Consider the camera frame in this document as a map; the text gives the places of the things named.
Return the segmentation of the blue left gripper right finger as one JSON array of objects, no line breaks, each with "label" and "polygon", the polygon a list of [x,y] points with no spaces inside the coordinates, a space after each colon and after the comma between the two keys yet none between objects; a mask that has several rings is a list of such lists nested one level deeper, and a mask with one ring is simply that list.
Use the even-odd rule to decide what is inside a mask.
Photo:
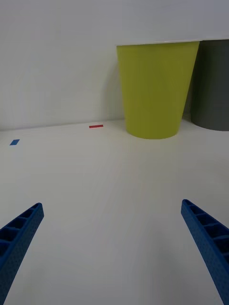
[{"label": "blue left gripper right finger", "polygon": [[181,215],[223,304],[229,304],[229,229],[187,199],[182,201]]}]

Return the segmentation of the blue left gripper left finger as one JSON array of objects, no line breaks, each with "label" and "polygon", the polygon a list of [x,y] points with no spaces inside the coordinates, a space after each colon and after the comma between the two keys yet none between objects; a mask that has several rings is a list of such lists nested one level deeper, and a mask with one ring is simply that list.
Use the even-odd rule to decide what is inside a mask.
[{"label": "blue left gripper left finger", "polygon": [[17,271],[44,218],[36,203],[0,230],[0,304],[4,304]]}]

